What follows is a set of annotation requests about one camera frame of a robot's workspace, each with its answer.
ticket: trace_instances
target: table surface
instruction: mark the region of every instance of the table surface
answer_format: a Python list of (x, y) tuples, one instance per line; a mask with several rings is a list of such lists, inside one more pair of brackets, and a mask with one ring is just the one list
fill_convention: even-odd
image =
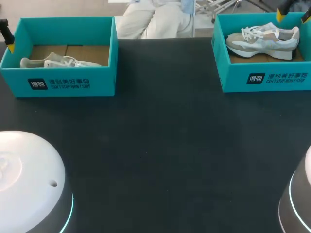
[(0, 78), (0, 130), (55, 146), (78, 233), (281, 233), (311, 93), (224, 94), (210, 44), (119, 41), (113, 98), (15, 99)]

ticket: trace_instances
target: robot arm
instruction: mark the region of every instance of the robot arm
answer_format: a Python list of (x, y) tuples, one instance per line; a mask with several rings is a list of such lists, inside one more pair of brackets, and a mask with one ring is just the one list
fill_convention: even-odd
[(9, 29), (9, 23), (7, 19), (0, 19), (0, 32), (2, 36), (4, 37), (4, 42), (6, 46), (8, 47), (10, 53), (14, 52), (14, 45), (15, 45), (15, 38), (12, 35), (10, 29)]
[[(290, 7), (297, 1), (298, 0), (287, 0), (278, 7), (276, 14), (276, 19), (278, 22), (281, 22), (284, 19), (284, 17), (290, 11)], [(302, 23), (306, 23), (310, 19), (311, 19), (311, 8), (309, 8), (309, 10), (303, 15), (301, 21)]]

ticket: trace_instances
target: small hole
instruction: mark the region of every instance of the small hole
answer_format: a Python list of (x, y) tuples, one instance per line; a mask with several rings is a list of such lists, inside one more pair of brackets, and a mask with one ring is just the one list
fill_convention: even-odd
[(55, 180), (50, 180), (49, 181), (50, 186), (52, 187), (57, 187), (57, 182)]

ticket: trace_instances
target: printed logo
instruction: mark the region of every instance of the printed logo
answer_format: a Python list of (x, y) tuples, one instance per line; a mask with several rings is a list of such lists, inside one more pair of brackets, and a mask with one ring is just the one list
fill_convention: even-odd
[(47, 90), (48, 89), (44, 79), (28, 79), (28, 82), (32, 90)]
[(248, 76), (246, 84), (261, 84), (264, 79), (265, 73), (251, 73)]

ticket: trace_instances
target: white dome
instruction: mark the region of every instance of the white dome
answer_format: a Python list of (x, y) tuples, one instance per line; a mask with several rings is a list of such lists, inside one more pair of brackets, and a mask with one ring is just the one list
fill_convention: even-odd
[(65, 168), (43, 138), (19, 131), (0, 132), (0, 231), (25, 233), (58, 202)]

